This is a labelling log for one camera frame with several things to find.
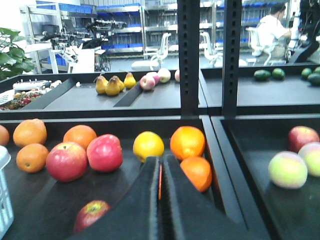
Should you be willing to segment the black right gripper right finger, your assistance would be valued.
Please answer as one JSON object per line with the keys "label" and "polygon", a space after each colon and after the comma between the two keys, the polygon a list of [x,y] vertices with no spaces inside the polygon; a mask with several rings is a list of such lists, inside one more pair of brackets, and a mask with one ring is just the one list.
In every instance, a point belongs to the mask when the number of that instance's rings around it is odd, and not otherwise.
{"label": "black right gripper right finger", "polygon": [[250,239],[193,186],[172,155],[162,161],[162,226],[165,240]]}

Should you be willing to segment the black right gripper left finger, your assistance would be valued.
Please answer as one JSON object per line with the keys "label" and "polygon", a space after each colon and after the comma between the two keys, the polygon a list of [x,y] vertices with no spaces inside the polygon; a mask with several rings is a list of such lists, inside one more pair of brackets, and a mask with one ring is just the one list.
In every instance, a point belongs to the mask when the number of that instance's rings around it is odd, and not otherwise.
{"label": "black right gripper left finger", "polygon": [[159,157],[149,156],[124,196],[70,240],[158,240]]}

